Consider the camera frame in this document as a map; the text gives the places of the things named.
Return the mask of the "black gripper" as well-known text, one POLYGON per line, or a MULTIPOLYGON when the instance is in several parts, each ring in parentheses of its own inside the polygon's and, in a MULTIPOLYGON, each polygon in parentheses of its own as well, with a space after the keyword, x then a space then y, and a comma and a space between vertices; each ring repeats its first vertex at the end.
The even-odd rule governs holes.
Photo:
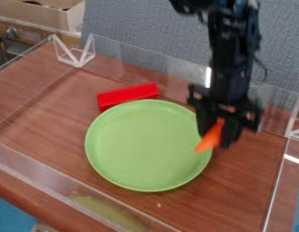
POLYGON ((195 108, 199 134, 206 135, 219 117, 226 118, 222 130, 220 147, 228 149, 240 138, 243 127, 252 131, 262 129, 266 106, 260 98, 244 96, 232 103, 216 101, 210 97, 210 88, 199 84, 188 85, 188 105, 195 108))

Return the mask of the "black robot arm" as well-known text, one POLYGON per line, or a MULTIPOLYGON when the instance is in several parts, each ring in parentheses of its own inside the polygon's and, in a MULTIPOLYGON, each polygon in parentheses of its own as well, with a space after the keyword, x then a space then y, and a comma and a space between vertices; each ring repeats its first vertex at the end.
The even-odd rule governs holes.
POLYGON ((195 108, 202 141, 196 151, 223 149, 244 129, 262 130, 266 107, 248 96, 255 52, 260 48, 259 0, 170 0, 182 15, 196 15, 208 27, 212 59, 207 87, 191 84, 188 105, 195 108))

